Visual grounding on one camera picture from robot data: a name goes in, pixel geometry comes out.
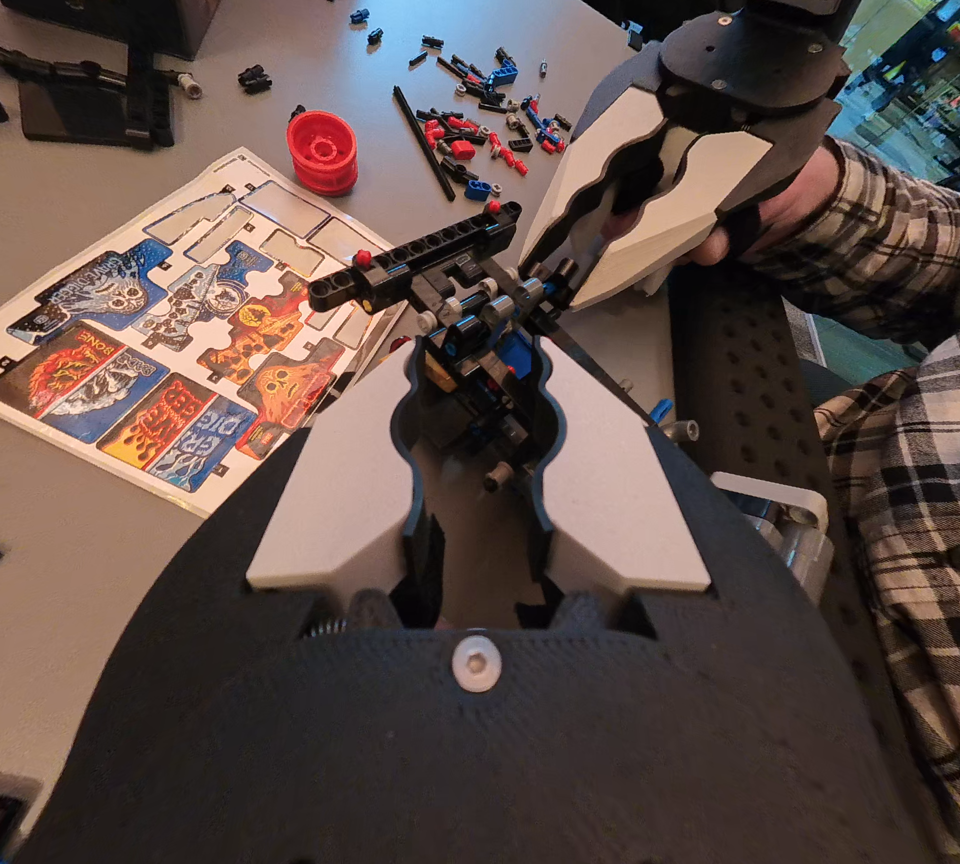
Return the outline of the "person's plaid shirt torso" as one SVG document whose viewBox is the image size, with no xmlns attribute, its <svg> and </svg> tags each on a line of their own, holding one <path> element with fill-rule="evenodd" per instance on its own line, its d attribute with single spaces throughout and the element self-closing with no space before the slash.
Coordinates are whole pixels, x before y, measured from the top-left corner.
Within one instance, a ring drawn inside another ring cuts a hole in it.
<svg viewBox="0 0 960 864">
<path fill-rule="evenodd" d="M 958 843 L 958 337 L 814 418 L 919 770 Z"/>
</svg>

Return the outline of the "colourful sticker sheet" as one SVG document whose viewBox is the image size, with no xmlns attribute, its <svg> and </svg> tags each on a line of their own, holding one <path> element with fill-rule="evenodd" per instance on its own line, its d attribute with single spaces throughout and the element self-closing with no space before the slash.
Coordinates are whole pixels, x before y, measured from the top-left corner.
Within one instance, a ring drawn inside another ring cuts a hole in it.
<svg viewBox="0 0 960 864">
<path fill-rule="evenodd" d="M 206 519 L 391 335 L 308 302 L 389 247 L 234 150 L 2 305 L 2 420 Z"/>
</svg>

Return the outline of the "toy brick truck chassis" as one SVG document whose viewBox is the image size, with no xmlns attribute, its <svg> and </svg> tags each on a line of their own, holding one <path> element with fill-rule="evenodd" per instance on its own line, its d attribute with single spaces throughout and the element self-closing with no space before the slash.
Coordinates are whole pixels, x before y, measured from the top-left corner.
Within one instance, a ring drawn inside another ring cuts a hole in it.
<svg viewBox="0 0 960 864">
<path fill-rule="evenodd" d="M 579 266 L 570 258 L 554 269 L 539 264 L 527 277 L 500 268 L 494 259 L 513 239 L 521 207 L 489 201 L 484 210 L 390 250 L 358 250 L 349 263 L 314 280 L 310 306 L 326 313 L 357 304 L 371 314 L 410 304 L 421 312 L 418 339 L 426 348 L 426 377 L 448 390 L 483 441 L 502 457 L 486 475 L 486 487 L 522 486 L 530 500 L 530 478 L 542 456 L 532 436 L 533 341 L 549 338 L 618 399 L 642 415 L 650 435 L 674 443 L 699 440 L 699 423 L 645 411 L 628 391 L 560 326 L 570 308 Z"/>
</svg>

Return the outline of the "black perforated mat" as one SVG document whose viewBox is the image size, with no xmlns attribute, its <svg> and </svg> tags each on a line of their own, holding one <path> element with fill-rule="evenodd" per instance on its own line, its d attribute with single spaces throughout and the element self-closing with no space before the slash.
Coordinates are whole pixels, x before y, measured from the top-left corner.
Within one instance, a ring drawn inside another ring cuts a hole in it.
<svg viewBox="0 0 960 864">
<path fill-rule="evenodd" d="M 678 267 L 667 296 L 676 408 L 700 426 L 691 450 L 698 466 L 815 491 L 826 501 L 834 558 L 822 616 L 863 697 L 924 861 L 938 862 L 938 820 L 895 701 L 782 296 L 737 263 Z"/>
</svg>

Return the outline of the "person's right forearm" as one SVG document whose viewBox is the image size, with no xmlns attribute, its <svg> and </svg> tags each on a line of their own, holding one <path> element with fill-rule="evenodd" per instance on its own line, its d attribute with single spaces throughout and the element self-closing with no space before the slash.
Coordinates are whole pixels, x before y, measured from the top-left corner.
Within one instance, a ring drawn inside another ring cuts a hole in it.
<svg viewBox="0 0 960 864">
<path fill-rule="evenodd" d="M 958 335 L 959 195 L 827 137 L 838 181 L 789 235 L 750 253 L 800 309 L 933 351 Z"/>
</svg>

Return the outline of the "red toy wheel rim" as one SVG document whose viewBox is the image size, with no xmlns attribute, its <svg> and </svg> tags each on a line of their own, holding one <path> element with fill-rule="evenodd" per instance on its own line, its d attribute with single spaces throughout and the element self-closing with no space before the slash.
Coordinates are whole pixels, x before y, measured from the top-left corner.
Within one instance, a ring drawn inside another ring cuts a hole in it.
<svg viewBox="0 0 960 864">
<path fill-rule="evenodd" d="M 333 198 L 354 189 L 359 177 L 357 140 L 343 118 L 306 110 L 288 122 L 286 142 L 294 174 L 307 190 Z"/>
</svg>

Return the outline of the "grey desk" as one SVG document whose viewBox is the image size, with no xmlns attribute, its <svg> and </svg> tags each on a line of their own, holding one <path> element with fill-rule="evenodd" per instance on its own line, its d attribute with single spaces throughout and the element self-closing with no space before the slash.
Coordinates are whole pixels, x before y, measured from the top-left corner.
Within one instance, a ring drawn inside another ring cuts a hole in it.
<svg viewBox="0 0 960 864">
<path fill-rule="evenodd" d="M 139 152 L 26 140 L 2 76 L 2 302 L 245 146 L 290 175 L 296 105 L 357 134 L 346 210 L 394 242 L 469 208 L 448 203 L 392 98 L 452 99 L 449 75 L 407 61 L 422 34 L 487 69 L 515 55 L 518 94 L 576 119 L 628 61 L 625 30 L 580 0 L 222 0 L 191 67 L 198 101 L 175 95 L 175 145 Z M 260 65 L 270 90 L 237 82 Z M 28 787 L 28 829 L 62 772 L 104 664 L 133 611 L 200 524 L 197 516 L 2 421 L 2 784 Z"/>
</svg>

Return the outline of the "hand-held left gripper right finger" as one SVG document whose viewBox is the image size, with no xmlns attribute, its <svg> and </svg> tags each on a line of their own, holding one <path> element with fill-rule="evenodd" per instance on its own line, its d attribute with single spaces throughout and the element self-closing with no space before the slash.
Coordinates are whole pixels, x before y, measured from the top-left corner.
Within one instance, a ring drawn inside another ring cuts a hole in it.
<svg viewBox="0 0 960 864">
<path fill-rule="evenodd" d="M 612 620 L 640 593 L 706 594 L 710 573 L 642 415 L 545 336 L 525 382 L 542 452 L 527 554 L 543 596 L 526 618 L 546 625 L 574 594 Z"/>
</svg>

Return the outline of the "pile of small brick pieces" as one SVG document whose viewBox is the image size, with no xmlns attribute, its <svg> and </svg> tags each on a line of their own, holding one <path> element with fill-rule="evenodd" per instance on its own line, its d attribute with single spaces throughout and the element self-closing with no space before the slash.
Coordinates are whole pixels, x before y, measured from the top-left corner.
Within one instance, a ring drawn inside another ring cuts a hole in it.
<svg viewBox="0 0 960 864">
<path fill-rule="evenodd" d="M 496 202 L 502 186 L 486 182 L 471 164 L 478 153 L 488 153 L 493 162 L 503 162 L 525 178 L 529 166 L 524 157 L 540 150 L 560 156 L 570 144 L 572 124 L 561 114 L 541 112 L 540 93 L 519 97 L 514 94 L 520 68 L 514 54 L 497 46 L 493 66 L 484 70 L 460 54 L 444 54 L 446 42 L 426 33 L 406 67 L 415 72 L 431 63 L 454 82 L 456 106 L 415 108 L 427 141 L 441 169 L 453 186 L 462 186 L 468 200 Z"/>
</svg>

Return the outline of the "long black axle rod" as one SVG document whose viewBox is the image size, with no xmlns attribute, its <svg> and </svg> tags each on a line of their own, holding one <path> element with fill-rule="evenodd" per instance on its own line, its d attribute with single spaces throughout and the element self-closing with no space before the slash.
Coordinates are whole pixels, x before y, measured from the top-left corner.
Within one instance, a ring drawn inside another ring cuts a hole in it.
<svg viewBox="0 0 960 864">
<path fill-rule="evenodd" d="M 444 197 L 449 203 L 456 201 L 456 194 L 452 187 L 452 184 L 447 176 L 446 172 L 442 169 L 440 163 L 434 155 L 434 151 L 431 150 L 431 147 L 426 138 L 426 132 L 421 125 L 421 122 L 416 117 L 414 110 L 411 108 L 406 96 L 404 95 L 402 88 L 399 85 L 394 85 L 391 90 L 391 97 L 396 103 L 401 116 L 406 122 L 408 128 L 410 129 L 415 143 L 422 153 L 424 160 L 426 161 L 431 174 L 438 183 L 440 190 L 442 191 Z"/>
</svg>

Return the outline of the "person's right hand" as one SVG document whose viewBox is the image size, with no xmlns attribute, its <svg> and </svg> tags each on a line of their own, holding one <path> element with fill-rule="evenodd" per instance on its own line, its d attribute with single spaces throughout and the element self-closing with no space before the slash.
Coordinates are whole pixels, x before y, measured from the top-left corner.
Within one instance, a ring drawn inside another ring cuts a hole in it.
<svg viewBox="0 0 960 864">
<path fill-rule="evenodd" d="M 726 258 L 755 263 L 816 216 L 840 184 L 841 168 L 834 151 L 822 144 L 788 186 L 714 225 L 702 243 L 677 260 L 710 267 Z"/>
</svg>

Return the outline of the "black brick panel assembly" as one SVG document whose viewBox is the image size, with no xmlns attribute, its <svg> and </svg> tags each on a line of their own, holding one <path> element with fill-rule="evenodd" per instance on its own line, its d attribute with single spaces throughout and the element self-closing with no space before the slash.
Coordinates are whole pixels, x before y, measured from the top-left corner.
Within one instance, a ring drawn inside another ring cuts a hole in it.
<svg viewBox="0 0 960 864">
<path fill-rule="evenodd" d="M 203 89 L 184 70 L 160 69 L 155 55 L 126 48 L 126 72 L 92 60 L 52 62 L 2 48 L 2 70 L 18 84 L 23 136 L 152 151 L 174 146 L 173 90 L 199 100 Z"/>
</svg>

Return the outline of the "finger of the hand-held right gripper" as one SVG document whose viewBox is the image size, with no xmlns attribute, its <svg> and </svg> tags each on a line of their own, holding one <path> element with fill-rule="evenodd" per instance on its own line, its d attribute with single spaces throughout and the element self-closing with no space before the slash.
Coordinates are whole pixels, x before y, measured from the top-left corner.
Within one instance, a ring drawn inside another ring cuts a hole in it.
<svg viewBox="0 0 960 864">
<path fill-rule="evenodd" d="M 628 87 L 571 141 L 526 236 L 518 269 L 531 275 L 564 246 L 614 186 L 659 161 L 667 119 L 654 92 Z"/>
<path fill-rule="evenodd" d="M 611 214 L 601 225 L 592 267 L 574 294 L 571 311 L 584 310 L 656 274 L 702 243 L 719 208 L 773 148 L 746 130 L 696 134 L 673 127 L 658 157 L 661 179 L 639 208 Z"/>
</svg>

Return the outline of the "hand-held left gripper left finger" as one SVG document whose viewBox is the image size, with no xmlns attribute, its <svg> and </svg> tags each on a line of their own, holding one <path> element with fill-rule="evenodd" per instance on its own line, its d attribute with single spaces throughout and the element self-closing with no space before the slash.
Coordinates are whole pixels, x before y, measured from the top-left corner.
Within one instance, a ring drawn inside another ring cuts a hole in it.
<svg viewBox="0 0 960 864">
<path fill-rule="evenodd" d="M 405 626 L 436 627 L 446 536 L 413 452 L 427 383 L 425 341 L 405 342 L 315 418 L 246 570 L 253 590 L 341 610 L 377 591 Z"/>
</svg>

